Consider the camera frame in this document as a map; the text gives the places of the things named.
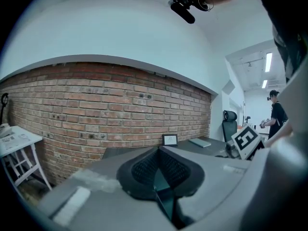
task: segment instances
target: fluorescent light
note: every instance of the fluorescent light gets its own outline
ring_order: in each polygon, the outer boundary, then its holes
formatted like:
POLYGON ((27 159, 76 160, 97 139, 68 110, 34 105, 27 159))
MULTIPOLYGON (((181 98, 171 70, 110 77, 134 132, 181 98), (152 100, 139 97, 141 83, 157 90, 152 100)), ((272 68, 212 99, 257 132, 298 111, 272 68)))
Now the fluorescent light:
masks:
POLYGON ((270 71, 270 65, 271 65, 271 58, 273 56, 273 53, 267 53, 266 54, 266 66, 265 66, 265 72, 270 71))
POLYGON ((265 79, 265 80, 263 81, 262 88, 265 88, 267 83, 268 83, 268 80, 267 80, 267 79, 265 79))

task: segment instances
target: laptop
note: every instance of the laptop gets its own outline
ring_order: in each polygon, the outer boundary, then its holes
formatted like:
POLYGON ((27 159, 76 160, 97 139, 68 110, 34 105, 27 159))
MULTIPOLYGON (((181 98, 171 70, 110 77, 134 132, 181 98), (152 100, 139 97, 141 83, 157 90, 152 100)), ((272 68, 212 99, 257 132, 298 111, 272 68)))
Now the laptop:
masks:
POLYGON ((206 141, 203 141, 201 139, 191 139, 191 140, 188 140, 188 141, 190 141, 190 142, 192 142, 192 143, 194 143, 194 144, 196 144, 196 145, 198 145, 198 146, 200 146, 202 148, 205 148, 205 147, 211 145, 210 142, 206 142, 206 141))

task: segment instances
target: small picture frame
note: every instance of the small picture frame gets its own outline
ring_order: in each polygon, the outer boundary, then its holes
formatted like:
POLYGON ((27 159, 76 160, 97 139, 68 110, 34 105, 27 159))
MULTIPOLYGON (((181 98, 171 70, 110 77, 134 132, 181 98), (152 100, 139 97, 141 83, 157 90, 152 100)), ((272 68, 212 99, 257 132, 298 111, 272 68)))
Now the small picture frame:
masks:
POLYGON ((167 145, 167 146, 178 145, 177 134, 163 134, 163 145, 167 145))

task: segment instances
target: man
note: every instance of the man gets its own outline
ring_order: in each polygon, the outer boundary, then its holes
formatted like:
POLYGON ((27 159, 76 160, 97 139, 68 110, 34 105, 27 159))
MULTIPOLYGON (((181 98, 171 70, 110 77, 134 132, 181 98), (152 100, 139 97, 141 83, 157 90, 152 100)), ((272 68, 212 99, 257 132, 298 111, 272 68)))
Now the man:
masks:
POLYGON ((261 124, 261 128, 270 127, 269 129, 269 139, 273 137, 281 128, 284 122, 287 120, 286 113, 283 110, 283 107, 278 102, 277 96, 278 91, 271 90, 269 93, 270 100, 272 101, 272 111, 271 111, 271 120, 261 124))
MULTIPOLYGON (((217 5, 230 0, 184 0, 186 7, 195 6, 206 10, 206 5, 217 5)), ((261 0, 273 23, 275 44, 278 47, 285 66, 288 81, 299 68, 307 55, 308 48, 308 20, 306 0, 261 0)), ((277 139, 288 136, 292 127, 287 121, 265 146, 270 147, 277 139)))

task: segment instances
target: white side table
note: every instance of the white side table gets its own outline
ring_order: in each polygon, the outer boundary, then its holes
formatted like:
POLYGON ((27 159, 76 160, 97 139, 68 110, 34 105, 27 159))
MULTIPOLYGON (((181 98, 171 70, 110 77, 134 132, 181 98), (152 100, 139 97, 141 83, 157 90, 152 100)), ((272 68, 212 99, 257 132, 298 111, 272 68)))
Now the white side table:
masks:
POLYGON ((47 178, 42 170, 42 167, 39 163, 39 159, 37 156, 37 153, 35 151, 35 145, 34 143, 41 141, 43 138, 33 134, 19 126, 14 126, 12 127, 12 135, 6 136, 4 138, 0 139, 0 158, 1 158, 1 162, 3 167, 5 168, 5 162, 4 162, 4 157, 6 156, 10 166, 12 167, 13 171, 15 172, 16 176, 18 177, 18 179, 14 182, 15 186, 18 186, 21 182, 23 182, 24 180, 26 180, 35 170, 39 170, 40 174, 42 175, 46 185, 48 186, 48 188, 51 190, 51 186, 49 184, 49 182, 47 181, 47 178), (33 153, 33 157, 35 160, 35 165, 33 165, 29 158, 27 157, 24 148, 26 146, 31 146, 31 150, 33 153), (21 152, 21 155, 23 156, 23 160, 20 161, 19 157, 17 155, 17 151, 21 152), (12 154, 14 154, 16 160, 17 160, 17 164, 14 164, 12 161, 12 154), (24 171, 24 168, 22 167, 23 163, 27 163, 28 164, 28 168, 29 170, 27 172, 24 171), (20 170, 22 172, 22 175, 18 172, 17 167, 20 167, 20 170))

